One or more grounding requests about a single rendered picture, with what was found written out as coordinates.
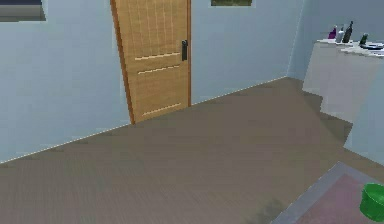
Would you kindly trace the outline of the white kitchen counter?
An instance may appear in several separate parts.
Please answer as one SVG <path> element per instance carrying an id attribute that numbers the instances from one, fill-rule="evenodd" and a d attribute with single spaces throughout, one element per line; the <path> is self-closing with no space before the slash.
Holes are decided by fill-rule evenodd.
<path id="1" fill-rule="evenodd" d="M 384 54 L 318 40 L 303 89 L 322 97 L 322 113 L 347 124 L 345 148 L 384 166 Z"/>

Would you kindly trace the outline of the framed green picture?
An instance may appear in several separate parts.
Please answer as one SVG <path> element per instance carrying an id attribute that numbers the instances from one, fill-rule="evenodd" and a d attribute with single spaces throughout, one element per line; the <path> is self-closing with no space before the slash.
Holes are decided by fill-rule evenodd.
<path id="1" fill-rule="evenodd" d="M 211 0 L 211 6 L 239 6 L 239 7 L 248 7 L 252 6 L 253 0 Z"/>

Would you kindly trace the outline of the black bottle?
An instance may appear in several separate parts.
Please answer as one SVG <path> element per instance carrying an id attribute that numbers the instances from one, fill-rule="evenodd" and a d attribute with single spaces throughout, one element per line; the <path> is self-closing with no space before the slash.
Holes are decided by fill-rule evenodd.
<path id="1" fill-rule="evenodd" d="M 343 43 L 348 43 L 351 38 L 351 34 L 353 32 L 353 21 L 350 22 L 349 26 L 347 27 L 345 34 L 343 36 L 342 42 Z"/>

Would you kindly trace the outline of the green round bin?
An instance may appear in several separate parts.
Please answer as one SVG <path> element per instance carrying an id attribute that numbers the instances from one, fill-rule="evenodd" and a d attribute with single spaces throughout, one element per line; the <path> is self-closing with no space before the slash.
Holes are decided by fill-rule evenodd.
<path id="1" fill-rule="evenodd" d="M 384 222 L 384 185 L 366 183 L 362 189 L 361 213 L 375 222 Z"/>

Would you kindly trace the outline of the pink grey floor rug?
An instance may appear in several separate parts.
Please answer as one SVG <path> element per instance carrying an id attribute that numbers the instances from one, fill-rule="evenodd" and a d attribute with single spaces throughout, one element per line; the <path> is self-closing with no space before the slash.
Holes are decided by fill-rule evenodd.
<path id="1" fill-rule="evenodd" d="M 360 211 L 367 183 L 380 181 L 338 161 L 270 224 L 384 224 Z"/>

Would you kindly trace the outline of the wooden room door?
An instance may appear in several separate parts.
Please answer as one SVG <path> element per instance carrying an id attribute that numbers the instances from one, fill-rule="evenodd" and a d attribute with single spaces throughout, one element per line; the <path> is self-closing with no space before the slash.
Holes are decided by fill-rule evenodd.
<path id="1" fill-rule="evenodd" d="M 191 0 L 110 0 L 130 122 L 191 105 Z M 182 40 L 188 41 L 182 61 Z"/>

